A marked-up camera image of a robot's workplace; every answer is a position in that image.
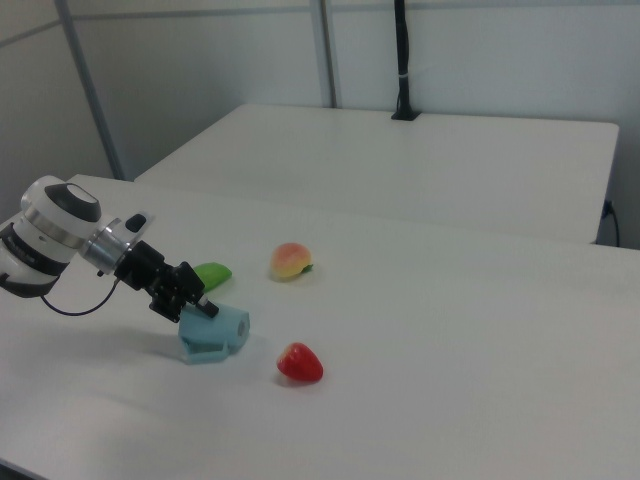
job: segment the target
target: white wall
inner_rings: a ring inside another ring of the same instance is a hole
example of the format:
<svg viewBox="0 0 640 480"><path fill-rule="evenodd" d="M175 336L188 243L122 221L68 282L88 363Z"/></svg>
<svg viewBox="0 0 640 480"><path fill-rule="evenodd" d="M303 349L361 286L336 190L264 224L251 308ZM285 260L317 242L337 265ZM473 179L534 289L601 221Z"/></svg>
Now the white wall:
<svg viewBox="0 0 640 480"><path fill-rule="evenodd" d="M0 2L0 169L0 221L43 175L111 176L52 1Z"/></svg>
<svg viewBox="0 0 640 480"><path fill-rule="evenodd" d="M407 12L412 105L431 113L618 124L609 196L620 217L623 246L640 248L640 5L620 5L639 2L479 8L553 3L562 2L412 2ZM344 108L395 109L391 4L331 3L337 97ZM464 8L470 5L478 8ZM612 244L612 232L607 220L601 241Z"/></svg>
<svg viewBox="0 0 640 480"><path fill-rule="evenodd" d="M328 106L315 4L70 1L126 178L242 103Z"/></svg>

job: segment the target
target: blue toy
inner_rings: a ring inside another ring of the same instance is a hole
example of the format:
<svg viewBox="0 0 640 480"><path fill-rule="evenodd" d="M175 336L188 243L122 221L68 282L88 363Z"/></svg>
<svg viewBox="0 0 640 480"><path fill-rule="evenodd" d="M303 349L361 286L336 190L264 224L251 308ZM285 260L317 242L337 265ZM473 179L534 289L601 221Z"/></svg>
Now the blue toy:
<svg viewBox="0 0 640 480"><path fill-rule="evenodd" d="M182 310L178 335L190 364L220 362L249 337L249 312L216 305L220 310L213 318L190 305Z"/></svg>

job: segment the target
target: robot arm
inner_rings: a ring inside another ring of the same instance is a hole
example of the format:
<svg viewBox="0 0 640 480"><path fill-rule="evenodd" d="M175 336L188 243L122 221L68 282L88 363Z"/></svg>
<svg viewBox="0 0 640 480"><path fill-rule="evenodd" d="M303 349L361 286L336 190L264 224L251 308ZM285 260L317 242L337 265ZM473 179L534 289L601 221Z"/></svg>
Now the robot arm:
<svg viewBox="0 0 640 480"><path fill-rule="evenodd" d="M149 307L173 322L187 304L209 317L218 307L188 263L173 267L140 241L149 222L137 214L123 222L103 216L100 203L85 190L47 176L23 195L22 215L0 232L0 286L24 298L44 296L76 254L99 274L111 274L152 298Z"/></svg>

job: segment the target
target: plastic fruit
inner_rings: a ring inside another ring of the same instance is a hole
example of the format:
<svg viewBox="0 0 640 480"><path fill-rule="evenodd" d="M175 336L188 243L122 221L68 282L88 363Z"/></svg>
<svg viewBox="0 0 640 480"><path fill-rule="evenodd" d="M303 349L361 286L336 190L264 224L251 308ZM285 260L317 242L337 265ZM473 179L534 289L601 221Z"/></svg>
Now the plastic fruit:
<svg viewBox="0 0 640 480"><path fill-rule="evenodd" d="M324 369L316 354L304 343L292 343L278 357L278 370L299 382L317 382Z"/></svg>
<svg viewBox="0 0 640 480"><path fill-rule="evenodd" d="M292 278L311 270L311 252L299 243L284 243L271 254L271 273L276 278Z"/></svg>

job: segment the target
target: green object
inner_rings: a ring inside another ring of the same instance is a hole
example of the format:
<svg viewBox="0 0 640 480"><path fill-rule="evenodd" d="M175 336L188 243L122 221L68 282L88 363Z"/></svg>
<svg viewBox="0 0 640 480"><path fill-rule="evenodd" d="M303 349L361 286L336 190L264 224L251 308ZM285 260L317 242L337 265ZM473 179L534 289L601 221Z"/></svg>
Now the green object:
<svg viewBox="0 0 640 480"><path fill-rule="evenodd" d="M231 278L231 270L220 263L203 263L193 269L204 283L205 293Z"/></svg>

